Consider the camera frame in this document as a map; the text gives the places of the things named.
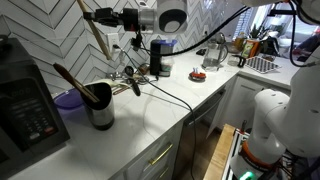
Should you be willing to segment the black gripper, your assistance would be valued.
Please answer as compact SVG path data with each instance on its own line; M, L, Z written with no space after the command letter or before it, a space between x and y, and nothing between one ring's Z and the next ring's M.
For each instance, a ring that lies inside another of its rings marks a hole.
M110 7L101 8L95 12L84 12L83 17L104 26L117 27L122 25L125 31L137 32L139 30L137 9L124 8L122 12L115 12Z

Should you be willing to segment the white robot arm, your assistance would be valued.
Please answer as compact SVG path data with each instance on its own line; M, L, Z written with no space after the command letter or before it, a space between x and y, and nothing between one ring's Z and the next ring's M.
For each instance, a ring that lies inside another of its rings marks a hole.
M180 34L187 28L186 0L158 0L155 9L111 8L85 12L89 23L96 22L125 30L151 30L157 34ZM266 89L255 96L253 128L231 169L239 178L269 180L284 152L314 158L320 155L320 48L311 52L291 79L291 93Z

